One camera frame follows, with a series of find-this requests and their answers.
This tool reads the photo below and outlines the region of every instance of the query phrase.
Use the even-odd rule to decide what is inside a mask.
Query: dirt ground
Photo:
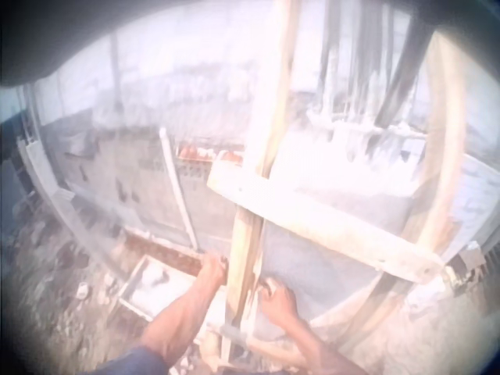
[[[196,262],[97,222],[92,233],[113,249],[127,271],[148,253],[185,272],[198,272]],[[488,288],[473,288],[419,312],[405,306],[346,354],[373,375],[476,373],[498,349],[500,282],[492,280]],[[77,298],[80,283],[89,287],[83,300]],[[131,348],[147,324],[116,303],[120,288],[42,206],[2,246],[2,335],[13,339],[37,373],[93,370]],[[208,373],[196,345],[171,373]]]
[[[92,228],[93,233],[105,232],[102,240],[114,242],[113,252],[126,253],[120,256],[122,266],[131,271],[147,249],[137,239],[127,241],[123,232],[117,235],[110,233],[114,228],[101,227],[104,230]],[[134,346],[147,322],[116,302],[121,284],[75,244],[45,207],[7,245],[2,334],[13,340],[18,353],[27,355],[36,373],[93,370]],[[196,272],[197,265],[185,266]],[[89,287],[83,300],[77,298],[80,283]],[[185,375],[198,363],[193,345],[177,364],[178,373]]]

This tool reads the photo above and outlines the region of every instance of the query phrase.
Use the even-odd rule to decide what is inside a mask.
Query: construction site
[[[500,12],[459,3],[155,2],[44,74],[6,70],[12,350],[92,371],[213,253],[227,282],[171,375],[308,370],[266,277],[370,375],[480,373],[500,349]]]

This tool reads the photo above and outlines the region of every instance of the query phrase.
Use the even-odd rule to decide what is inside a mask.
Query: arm
[[[177,362],[198,334],[226,270],[224,261],[206,255],[196,281],[146,327],[141,344],[160,354],[167,366]]]
[[[261,297],[264,314],[271,323],[281,327],[294,340],[300,352],[305,356],[312,373],[366,375],[361,367],[336,350],[329,348],[314,334],[309,325],[300,319],[293,291],[277,285],[274,293],[263,289]]]

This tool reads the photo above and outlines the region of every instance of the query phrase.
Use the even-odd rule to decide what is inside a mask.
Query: forearm
[[[141,344],[172,366],[198,334],[217,286],[198,278],[185,295],[166,307],[147,327]]]
[[[322,342],[305,321],[296,319],[284,329],[305,356],[313,374],[366,375],[363,369]]]

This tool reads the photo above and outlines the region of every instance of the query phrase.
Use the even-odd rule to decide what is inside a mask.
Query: metal bar
[[[188,208],[186,207],[186,202],[184,200],[184,194],[182,193],[182,187],[180,187],[179,177],[177,176],[177,171],[175,170],[175,164],[173,162],[173,151],[170,144],[170,139],[166,133],[166,129],[162,127],[159,130],[159,139],[162,142],[163,159],[165,160],[166,171],[170,178],[170,183],[172,184],[173,196],[177,202],[177,207],[180,211],[180,216],[184,223],[187,235],[191,241],[191,246],[196,252],[200,252],[198,239],[196,238],[195,229],[191,222],[191,217],[189,216]]]

